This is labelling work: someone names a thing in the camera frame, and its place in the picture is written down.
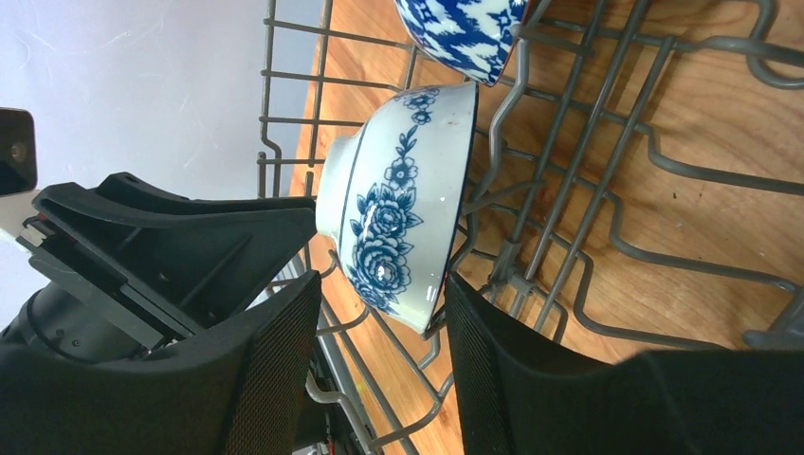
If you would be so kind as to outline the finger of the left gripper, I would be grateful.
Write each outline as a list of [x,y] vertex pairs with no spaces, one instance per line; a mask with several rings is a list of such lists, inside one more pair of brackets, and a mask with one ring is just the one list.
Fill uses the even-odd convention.
[[132,348],[244,311],[316,231],[309,197],[189,199],[130,173],[47,187],[32,206],[30,262],[49,280],[32,313]]

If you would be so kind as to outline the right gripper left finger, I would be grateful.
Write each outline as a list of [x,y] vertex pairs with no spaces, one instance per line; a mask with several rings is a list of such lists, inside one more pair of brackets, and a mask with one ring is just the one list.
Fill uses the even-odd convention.
[[5,454],[289,454],[321,278],[140,360],[96,365],[1,346]]

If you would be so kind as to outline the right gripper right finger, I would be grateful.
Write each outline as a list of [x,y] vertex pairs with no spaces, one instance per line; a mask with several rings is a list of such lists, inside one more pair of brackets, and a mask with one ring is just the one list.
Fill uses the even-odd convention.
[[446,279],[468,454],[799,454],[803,355],[648,350],[608,364]]

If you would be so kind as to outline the blue floral white bowl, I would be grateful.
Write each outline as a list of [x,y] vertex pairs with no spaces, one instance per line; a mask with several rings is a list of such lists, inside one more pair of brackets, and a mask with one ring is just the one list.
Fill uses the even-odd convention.
[[366,304],[418,334],[431,322],[461,213],[475,82],[406,90],[325,158],[316,227]]

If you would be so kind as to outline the grey wire dish rack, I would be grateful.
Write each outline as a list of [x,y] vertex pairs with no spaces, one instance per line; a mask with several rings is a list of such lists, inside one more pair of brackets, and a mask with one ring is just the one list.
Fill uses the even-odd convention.
[[[534,1],[480,88],[459,273],[531,330],[613,363],[646,350],[803,353],[803,1]],[[393,1],[266,1],[259,195],[318,194],[328,146],[396,92],[468,81]],[[334,241],[319,341],[353,441],[463,454],[444,317],[360,302]]]

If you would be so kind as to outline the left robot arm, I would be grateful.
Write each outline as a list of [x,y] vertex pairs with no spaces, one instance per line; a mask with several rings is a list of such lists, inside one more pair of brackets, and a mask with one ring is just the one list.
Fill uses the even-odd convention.
[[212,201],[130,173],[39,192],[2,227],[47,284],[4,330],[81,363],[130,359],[243,311],[316,231],[315,201]]

